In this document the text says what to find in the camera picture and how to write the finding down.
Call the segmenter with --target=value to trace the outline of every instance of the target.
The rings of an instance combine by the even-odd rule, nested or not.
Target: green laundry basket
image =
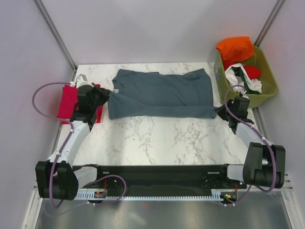
[[[277,83],[272,74],[268,61],[260,48],[254,46],[253,57],[242,62],[242,64],[255,66],[261,71],[261,76],[258,79],[262,82],[262,93],[247,94],[250,99],[249,108],[258,107],[263,101],[274,96],[278,92]],[[219,52],[217,52],[214,73],[217,81],[220,102],[221,104],[224,104],[224,96],[226,91],[229,89],[230,84],[225,77],[224,65]],[[234,99],[236,96],[238,96],[238,93],[231,90],[228,94],[228,99]]]

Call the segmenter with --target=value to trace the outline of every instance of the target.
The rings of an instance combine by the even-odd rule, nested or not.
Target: blue cloth
[[[128,116],[215,118],[213,90],[204,69],[162,75],[120,69],[112,80],[109,118]]]

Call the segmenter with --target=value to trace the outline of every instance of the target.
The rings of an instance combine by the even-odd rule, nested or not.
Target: wall
[[[215,61],[254,42],[276,0],[42,0],[76,64]]]
[[[20,228],[35,181],[35,165],[46,160],[56,122],[37,114],[31,97],[40,85],[68,81],[72,70],[31,0],[0,7],[0,224]],[[60,87],[39,94],[41,110],[55,114]]]
[[[286,170],[305,216],[305,2],[286,1],[262,43],[279,86],[261,106],[271,140],[286,148]]]

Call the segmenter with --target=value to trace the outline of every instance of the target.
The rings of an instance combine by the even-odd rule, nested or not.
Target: tabletop
[[[119,69],[161,74],[185,74],[204,68],[211,77],[214,106],[221,106],[213,62],[80,65],[90,83],[113,90]],[[248,118],[254,121],[252,110]],[[60,139],[69,125],[63,125]],[[215,119],[125,117],[110,120],[107,103],[102,122],[83,141],[74,165],[211,165],[243,164],[247,147],[220,117]]]

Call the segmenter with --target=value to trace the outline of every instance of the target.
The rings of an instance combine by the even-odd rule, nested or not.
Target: red folded cloth
[[[77,101],[78,101],[77,88],[70,87],[69,85],[65,85],[62,88],[61,103],[59,106],[57,118],[70,119],[73,114],[73,109]],[[97,115],[96,123],[101,122],[102,110],[103,110],[103,106],[99,106],[99,108],[96,111],[96,115]]]
[[[233,61],[227,60],[227,61],[223,61],[223,64],[224,64],[224,70],[227,70],[231,65],[235,63]],[[244,65],[244,70],[246,71],[250,80],[256,79],[261,76],[261,71],[254,66]]]

